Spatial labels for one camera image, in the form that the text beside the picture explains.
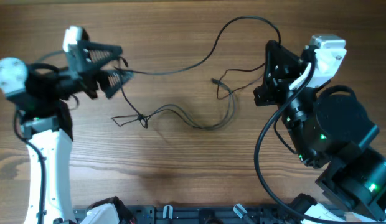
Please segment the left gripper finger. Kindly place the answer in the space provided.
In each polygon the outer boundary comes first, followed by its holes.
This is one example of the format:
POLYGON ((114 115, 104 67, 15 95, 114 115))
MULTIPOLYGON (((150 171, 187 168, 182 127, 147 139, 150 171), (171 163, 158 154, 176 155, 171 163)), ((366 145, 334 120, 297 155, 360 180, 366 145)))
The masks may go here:
POLYGON ((124 70, 100 70, 95 75, 95 80, 105 96, 112 98, 121 87, 134 77, 132 72, 124 70))
POLYGON ((90 73, 118 59, 123 50, 118 45, 106 45, 79 40, 68 45, 66 53, 69 69, 77 73, 90 73))

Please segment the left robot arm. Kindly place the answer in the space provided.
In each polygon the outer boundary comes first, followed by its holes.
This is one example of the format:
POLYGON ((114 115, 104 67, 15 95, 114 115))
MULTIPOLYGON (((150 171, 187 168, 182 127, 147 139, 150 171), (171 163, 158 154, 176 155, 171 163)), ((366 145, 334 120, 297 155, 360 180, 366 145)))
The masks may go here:
POLYGON ((70 195, 69 164, 73 123, 67 100, 80 92, 111 98, 131 72, 105 70, 119 60, 122 48, 79 40, 65 51, 67 67, 0 60, 0 89, 16 111, 15 135, 27 146, 30 192, 26 223, 76 223, 70 195))

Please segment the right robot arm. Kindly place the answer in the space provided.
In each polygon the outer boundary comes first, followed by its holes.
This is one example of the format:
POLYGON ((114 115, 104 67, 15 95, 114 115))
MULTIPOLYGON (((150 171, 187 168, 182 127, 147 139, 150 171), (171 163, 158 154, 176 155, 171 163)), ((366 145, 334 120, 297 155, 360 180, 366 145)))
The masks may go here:
POLYGON ((316 183, 340 209, 386 221, 386 158, 371 142, 379 133, 353 89, 330 86, 346 56, 338 36, 315 37, 295 55, 278 41, 265 47, 265 77, 253 94, 257 106, 278 108, 265 124, 286 126, 295 153, 323 169, 316 183))

